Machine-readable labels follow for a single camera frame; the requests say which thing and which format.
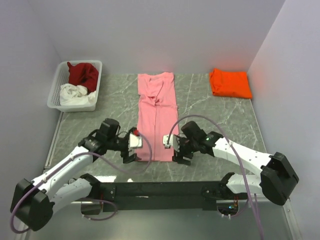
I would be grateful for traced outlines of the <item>pink t shirt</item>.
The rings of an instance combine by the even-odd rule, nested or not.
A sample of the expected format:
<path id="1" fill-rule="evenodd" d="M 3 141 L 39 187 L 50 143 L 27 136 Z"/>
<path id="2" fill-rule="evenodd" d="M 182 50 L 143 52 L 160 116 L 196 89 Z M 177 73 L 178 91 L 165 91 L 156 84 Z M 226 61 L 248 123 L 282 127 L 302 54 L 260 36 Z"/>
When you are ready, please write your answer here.
<path id="1" fill-rule="evenodd" d="M 151 146 L 154 162 L 171 162 L 172 148 L 165 148 L 163 137 L 170 133 L 178 120 L 178 105 L 174 74 L 163 72 L 158 75 L 137 75 L 138 123 L 137 130 L 142 133 Z"/>

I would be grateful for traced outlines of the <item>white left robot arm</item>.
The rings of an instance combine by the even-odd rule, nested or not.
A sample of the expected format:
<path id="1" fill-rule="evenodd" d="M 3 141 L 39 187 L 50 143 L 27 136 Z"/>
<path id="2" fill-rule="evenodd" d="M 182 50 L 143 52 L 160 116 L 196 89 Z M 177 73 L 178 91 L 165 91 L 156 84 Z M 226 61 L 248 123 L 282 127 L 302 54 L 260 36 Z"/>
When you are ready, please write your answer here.
<path id="1" fill-rule="evenodd" d="M 15 187 L 10 207 L 11 230 L 23 233 L 23 230 L 15 228 L 15 218 L 25 223 L 28 229 L 38 231 L 54 213 L 73 201 L 103 202 L 101 182 L 96 177 L 86 173 L 73 183 L 68 183 L 68 180 L 97 159 L 103 159 L 108 150 L 120 152 L 125 162 L 133 162 L 137 155 L 130 154 L 130 149 L 140 148 L 142 138 L 135 127 L 120 137 L 120 128 L 117 120 L 105 119 L 53 168 L 31 181 L 22 179 Z"/>

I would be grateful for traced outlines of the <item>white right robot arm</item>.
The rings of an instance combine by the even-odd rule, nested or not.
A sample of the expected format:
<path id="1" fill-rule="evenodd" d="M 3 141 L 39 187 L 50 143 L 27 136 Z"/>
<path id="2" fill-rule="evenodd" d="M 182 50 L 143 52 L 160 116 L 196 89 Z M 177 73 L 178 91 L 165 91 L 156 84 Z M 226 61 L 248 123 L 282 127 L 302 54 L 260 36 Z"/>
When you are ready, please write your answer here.
<path id="1" fill-rule="evenodd" d="M 190 165 L 194 153 L 200 152 L 240 167 L 240 174 L 231 172 L 221 180 L 219 193 L 226 200 L 250 192 L 283 206 L 299 182 L 283 153 L 263 153 L 228 140 L 221 133 L 205 133 L 194 121 L 186 123 L 181 130 L 183 136 L 170 133 L 162 138 L 166 149 L 173 148 L 174 162 Z"/>

